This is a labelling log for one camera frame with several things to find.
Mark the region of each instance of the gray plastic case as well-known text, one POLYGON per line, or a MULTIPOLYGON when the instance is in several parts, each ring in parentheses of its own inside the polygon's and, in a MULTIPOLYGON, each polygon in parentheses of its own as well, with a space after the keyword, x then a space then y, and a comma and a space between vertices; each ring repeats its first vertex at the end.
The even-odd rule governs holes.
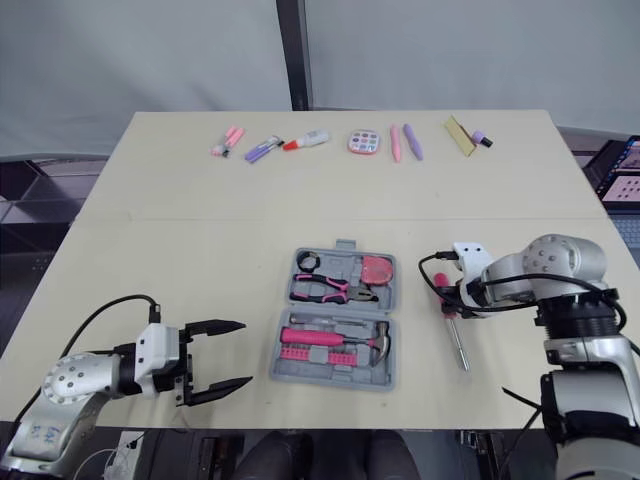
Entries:
POLYGON ((337 240, 334 250, 300 248, 293 257, 293 265, 286 297, 292 306, 282 312, 276 341, 271 358, 271 378, 285 382, 312 383, 331 387, 346 387, 358 390, 390 391, 395 386, 395 347, 396 328, 388 316, 396 305, 398 266, 393 255, 359 252, 353 240, 337 240), (383 286, 369 287, 378 296, 378 302, 350 301, 344 305, 336 303, 308 303, 292 301, 290 292, 310 295, 324 295, 335 289, 317 283, 295 282, 293 276, 302 272, 296 263, 302 251, 313 251, 320 256, 320 267, 313 273, 331 278, 348 279, 351 286, 364 286, 360 283, 362 258, 375 256, 387 258, 393 266, 391 281, 383 286), (280 334, 285 327, 339 333, 348 337, 369 339, 377 334, 376 324, 387 322, 390 347, 388 355, 375 367, 371 365, 371 349, 367 345, 347 344, 341 347, 300 346, 309 350, 309 361, 280 358, 282 343, 280 334), (357 366, 332 365, 328 363, 329 352, 340 350, 356 354, 357 366))

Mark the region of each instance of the purple marker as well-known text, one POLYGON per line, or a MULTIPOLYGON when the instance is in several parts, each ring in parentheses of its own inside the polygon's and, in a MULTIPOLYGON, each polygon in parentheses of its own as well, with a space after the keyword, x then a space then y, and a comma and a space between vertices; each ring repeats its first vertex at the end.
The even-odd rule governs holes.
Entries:
POLYGON ((244 159, 249 163, 254 163, 258 159, 264 157, 267 153, 273 150, 276 147, 279 147, 284 144, 284 141, 280 137, 276 137, 275 135, 269 137, 267 140, 262 142, 257 147, 253 148, 249 151, 244 159))
POLYGON ((422 147, 420 146, 420 142, 418 142, 415 133, 413 133, 413 128, 411 128, 411 125, 405 123, 402 127, 402 131, 407 137, 407 140, 409 140, 409 146, 411 147, 411 151, 413 152, 413 154, 418 160, 423 160, 422 147))

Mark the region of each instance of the hammer head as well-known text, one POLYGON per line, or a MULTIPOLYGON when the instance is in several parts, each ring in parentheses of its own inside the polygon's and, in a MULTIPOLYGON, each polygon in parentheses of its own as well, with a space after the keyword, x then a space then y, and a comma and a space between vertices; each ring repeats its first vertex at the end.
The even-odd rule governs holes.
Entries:
POLYGON ((378 336, 369 340, 369 346, 374 349, 373 366, 380 363, 389 353, 389 324, 387 322, 378 322, 376 325, 378 336))

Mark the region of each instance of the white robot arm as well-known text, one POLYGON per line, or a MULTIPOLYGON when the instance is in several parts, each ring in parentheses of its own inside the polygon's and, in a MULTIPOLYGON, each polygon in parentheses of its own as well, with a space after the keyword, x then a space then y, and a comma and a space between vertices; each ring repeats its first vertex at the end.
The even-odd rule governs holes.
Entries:
POLYGON ((494 262, 482 245, 455 243, 453 251, 422 259, 419 270, 445 313, 470 318, 538 308, 547 361, 561 367, 540 380, 543 423, 558 446, 556 478, 640 478, 637 347, 619 333, 626 314, 603 282, 598 245, 550 234, 494 262), (457 285, 433 284, 423 264, 435 258, 456 262, 463 273, 457 285))
POLYGON ((251 380, 226 380, 194 392, 192 359, 187 352, 194 335, 220 335, 244 328, 244 324, 206 320, 179 330, 159 323, 160 306, 155 302, 149 321, 135 343, 117 346, 108 353, 65 355, 53 365, 24 418, 21 422, 17 419, 19 428, 0 461, 7 478, 68 478, 78 466, 80 447, 109 400, 138 393, 156 397, 159 392, 173 391, 177 405, 192 406, 225 397, 251 380))

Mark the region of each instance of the pink pliers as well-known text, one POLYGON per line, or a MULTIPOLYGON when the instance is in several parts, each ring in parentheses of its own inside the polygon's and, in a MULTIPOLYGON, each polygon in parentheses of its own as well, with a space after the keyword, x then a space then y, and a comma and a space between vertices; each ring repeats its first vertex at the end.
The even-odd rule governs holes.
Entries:
POLYGON ((368 288, 352 287, 348 280, 339 280, 337 278, 329 278, 324 275, 315 273, 298 273, 293 276, 296 282, 314 282, 322 283, 338 290, 336 293, 327 295, 308 295, 306 293, 291 292, 289 298, 291 300, 299 300, 301 302, 314 303, 337 303, 339 305, 347 303, 349 300, 358 302, 377 302, 378 296, 368 288))

